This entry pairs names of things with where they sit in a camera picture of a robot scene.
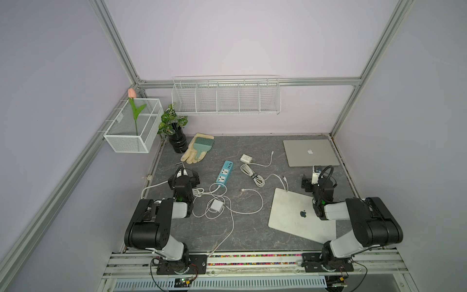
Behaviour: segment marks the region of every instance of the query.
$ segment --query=power strip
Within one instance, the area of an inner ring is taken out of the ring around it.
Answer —
[[[219,175],[217,176],[216,183],[225,185],[227,183],[227,180],[228,180],[229,176],[230,176],[230,173],[232,172],[233,167],[234,167],[234,163],[232,161],[226,160],[224,162],[224,166],[222,167],[222,170],[220,171]]]

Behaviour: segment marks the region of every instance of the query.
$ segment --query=aluminum frame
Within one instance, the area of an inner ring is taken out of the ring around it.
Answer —
[[[355,104],[355,101],[362,93],[363,88],[368,82],[371,74],[373,73],[379,61],[381,60],[381,57],[383,56],[385,50],[387,49],[392,39],[394,38],[394,35],[399,29],[400,24],[402,23],[402,21],[404,20],[408,11],[412,8],[414,3],[415,3],[415,0],[399,0],[399,2],[397,3],[396,8],[394,9],[394,12],[391,15],[391,18],[389,19],[389,22],[386,25],[384,32],[378,41],[378,44],[373,50],[373,53],[371,54],[370,59],[368,60],[367,64],[365,65],[365,68],[363,69],[362,74],[360,75],[361,84],[356,85],[354,87],[354,90],[350,94],[349,99],[347,100],[346,104],[342,108],[342,111],[340,112],[339,117],[337,118],[337,121],[334,124],[334,127],[331,131],[331,137],[336,136],[340,127],[344,123],[344,120],[346,119],[347,115],[352,109],[352,106]]]
[[[117,57],[119,58],[125,72],[134,84],[132,87],[139,92],[140,95],[146,97],[145,89],[149,88],[171,88],[173,81],[167,80],[154,80],[144,81],[141,80],[133,66],[127,50],[120,38],[120,35],[112,21],[107,6],[104,0],[89,0],[93,7],[99,22],[104,29],[111,45],[113,46]],[[400,0],[389,20],[383,35],[381,36],[375,50],[373,51],[367,65],[365,66],[360,77],[349,78],[283,78],[281,79],[281,86],[315,86],[315,85],[353,85],[355,86],[352,94],[350,95],[346,105],[342,109],[336,124],[331,132],[331,137],[334,137],[340,129],[343,121],[348,115],[355,100],[361,94],[368,78],[373,72],[378,61],[381,59],[385,49],[389,45],[391,39],[397,32],[398,27],[403,21],[407,12],[412,7],[415,0]],[[103,145],[105,139],[101,132],[104,132],[108,124],[113,120],[117,114],[116,110],[120,109],[127,99],[125,94],[115,109],[107,117],[106,121],[101,126],[100,130],[93,136],[85,149],[81,152],[78,159],[68,170],[65,177],[60,181],[53,193],[50,195],[46,203],[42,206],[41,210],[37,213],[26,230],[22,233],[20,238],[14,244],[13,248],[8,252],[6,257],[0,263],[0,292],[5,291],[13,281],[15,275],[23,267],[35,247],[38,245],[48,227],[56,218],[58,212],[61,210],[68,197],[84,175],[85,171],[96,157],[100,147]]]
[[[301,267],[303,252],[320,251],[263,251],[263,252],[216,252],[214,256],[231,255],[230,257],[209,257],[205,275],[199,278],[216,277],[245,277],[254,279],[258,276],[330,276],[340,275],[336,272],[305,273]],[[118,279],[129,278],[149,278],[149,262],[154,257],[150,252],[130,249],[124,254],[112,254],[107,264],[104,276],[99,285],[98,292],[111,292]],[[355,255],[354,260],[368,268],[368,274],[392,274],[396,282],[400,285],[402,292],[418,292],[411,280],[411,276],[402,258],[395,249],[374,249],[367,250]],[[231,265],[233,263],[243,263],[244,265]],[[362,266],[354,264],[354,271],[349,275],[364,274]],[[167,278],[163,275],[153,275],[154,278]]]
[[[132,88],[135,89],[136,92],[139,92],[139,87],[137,85],[132,86]],[[89,141],[86,148],[81,152],[71,168],[68,170],[65,177],[60,181],[26,230],[23,231],[20,238],[0,263],[0,292],[4,292],[9,287],[15,275],[21,270],[29,256],[33,253],[34,249],[43,238],[45,232],[52,224],[53,220],[58,215],[58,212],[60,212],[106,141],[104,139],[103,132],[107,130],[110,123],[116,118],[121,107],[127,102],[127,100],[128,93],[125,92],[121,100],[100,126],[99,130]]]

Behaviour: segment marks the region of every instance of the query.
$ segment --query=flower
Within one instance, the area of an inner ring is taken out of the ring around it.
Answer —
[[[128,89],[128,98],[136,98],[136,91],[133,88]]]

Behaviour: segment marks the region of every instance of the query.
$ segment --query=wire mesh basket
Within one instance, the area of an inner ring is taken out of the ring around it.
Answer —
[[[178,115],[278,114],[279,78],[175,82],[172,102]]]
[[[105,131],[104,138],[115,152],[149,153],[161,123],[163,114],[161,102],[159,99],[135,98],[133,100],[137,108],[143,104],[146,105],[136,119],[138,133],[136,133],[133,110],[127,100]]]

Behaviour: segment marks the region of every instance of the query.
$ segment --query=artificial plant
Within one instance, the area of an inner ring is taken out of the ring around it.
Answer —
[[[161,137],[165,135],[173,135],[178,128],[183,128],[188,123],[187,116],[178,116],[175,113],[174,105],[169,104],[164,114],[161,116],[161,123],[159,124],[158,134]]]
[[[131,105],[131,109],[133,110],[134,127],[136,128],[136,135],[138,136],[138,124],[136,123],[136,120],[138,119],[141,111],[146,107],[146,104],[136,108],[136,105],[134,105],[134,98],[136,98],[136,91],[134,91],[133,88],[128,89],[128,101]]]

